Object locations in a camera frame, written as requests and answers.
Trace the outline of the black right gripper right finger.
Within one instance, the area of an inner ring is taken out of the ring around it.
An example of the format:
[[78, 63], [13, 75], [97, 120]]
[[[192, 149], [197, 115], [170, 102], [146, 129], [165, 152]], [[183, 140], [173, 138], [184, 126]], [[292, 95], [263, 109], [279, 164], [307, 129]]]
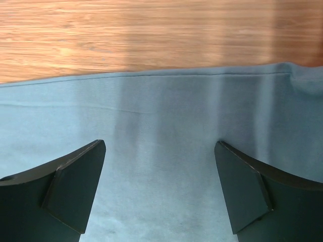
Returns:
[[258, 161], [218, 141], [218, 174], [238, 241], [322, 241], [322, 183]]

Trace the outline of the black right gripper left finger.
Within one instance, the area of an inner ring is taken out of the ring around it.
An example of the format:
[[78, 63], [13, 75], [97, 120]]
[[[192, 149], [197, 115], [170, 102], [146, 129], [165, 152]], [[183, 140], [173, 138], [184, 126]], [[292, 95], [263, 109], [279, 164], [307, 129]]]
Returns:
[[95, 140], [35, 168], [1, 178], [1, 241], [79, 241], [105, 158]]

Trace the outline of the light blue t shirt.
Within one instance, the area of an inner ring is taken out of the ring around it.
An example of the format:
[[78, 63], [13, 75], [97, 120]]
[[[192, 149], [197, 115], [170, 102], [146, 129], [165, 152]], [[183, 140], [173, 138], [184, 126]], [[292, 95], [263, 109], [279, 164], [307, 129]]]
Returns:
[[1, 176], [96, 139], [82, 241], [236, 241], [214, 146], [322, 181], [322, 67], [105, 73], [1, 85]]

